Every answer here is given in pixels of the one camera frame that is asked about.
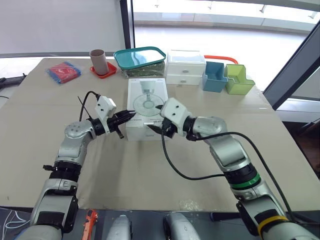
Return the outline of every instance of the product box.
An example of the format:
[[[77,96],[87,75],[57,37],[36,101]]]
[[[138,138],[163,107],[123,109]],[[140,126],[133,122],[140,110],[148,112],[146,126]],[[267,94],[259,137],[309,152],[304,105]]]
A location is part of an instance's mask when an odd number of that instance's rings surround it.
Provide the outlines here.
[[[161,135],[148,125],[161,126],[163,118],[158,105],[168,100],[164,78],[130,78],[128,81],[127,109],[136,114],[125,124],[129,141],[161,141]]]

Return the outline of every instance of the red tray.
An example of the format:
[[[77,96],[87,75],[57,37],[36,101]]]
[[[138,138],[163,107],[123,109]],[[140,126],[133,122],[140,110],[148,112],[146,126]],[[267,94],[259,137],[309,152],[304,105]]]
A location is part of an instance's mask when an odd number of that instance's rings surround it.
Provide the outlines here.
[[[107,64],[108,64],[109,72],[105,75],[98,75],[93,66],[90,67],[90,71],[100,79],[105,79],[107,77],[110,77],[111,75],[117,72],[117,67],[112,65],[110,62],[107,62]]]

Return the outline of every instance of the brown cup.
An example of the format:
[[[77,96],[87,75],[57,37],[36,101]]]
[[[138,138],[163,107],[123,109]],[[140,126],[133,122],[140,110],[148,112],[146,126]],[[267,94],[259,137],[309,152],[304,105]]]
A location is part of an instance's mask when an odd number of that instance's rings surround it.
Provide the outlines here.
[[[92,50],[90,58],[93,64],[93,68],[98,75],[106,75],[109,72],[105,51],[101,49]]]

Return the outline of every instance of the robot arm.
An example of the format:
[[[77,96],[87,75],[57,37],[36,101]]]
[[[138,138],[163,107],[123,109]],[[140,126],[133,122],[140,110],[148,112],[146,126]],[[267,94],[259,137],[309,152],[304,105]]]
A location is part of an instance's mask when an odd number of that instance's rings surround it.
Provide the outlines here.
[[[114,114],[116,105],[111,98],[100,96],[95,107],[98,118],[73,122],[65,128],[64,140],[54,165],[44,165],[51,171],[33,208],[30,227],[18,240],[60,240],[73,229],[78,211],[78,178],[91,140],[102,134],[117,132],[118,126],[136,113],[123,110]]]
[[[155,129],[168,137],[174,133],[193,140],[197,137],[227,132],[223,119],[218,117],[193,117],[187,108],[174,98],[158,106],[164,118],[162,129]],[[279,202],[267,183],[251,163],[238,140],[231,135],[206,139],[210,152],[227,179],[240,216],[252,235],[264,240],[317,240],[302,226],[289,222]]]

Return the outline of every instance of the beige table surface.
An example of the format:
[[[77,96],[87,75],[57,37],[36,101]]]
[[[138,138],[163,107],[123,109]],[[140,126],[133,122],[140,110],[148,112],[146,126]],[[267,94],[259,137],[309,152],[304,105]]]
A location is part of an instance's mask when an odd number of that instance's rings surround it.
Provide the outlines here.
[[[88,71],[89,59],[72,59],[83,68],[82,76],[58,85],[45,69],[62,61],[43,59],[0,109],[0,206],[34,206],[50,174],[42,166],[54,163],[65,127],[79,118],[77,96],[83,99],[93,90],[112,98],[119,111],[126,108],[128,80],[120,71],[99,79]],[[320,181],[256,87],[245,96],[228,95],[225,90],[205,92],[189,85],[168,85],[167,90],[169,97],[181,101],[194,116],[221,117],[229,131],[249,136],[293,210],[320,210]],[[94,106],[91,96],[87,109],[93,116]],[[120,129],[126,134],[124,125]],[[280,198],[254,150],[241,142]],[[176,167],[188,176],[221,172],[204,142],[189,142],[176,135],[167,141],[167,150]],[[161,142],[129,142],[116,133],[99,136],[89,144],[78,183],[80,208],[237,211],[224,177],[183,179],[167,163]]]

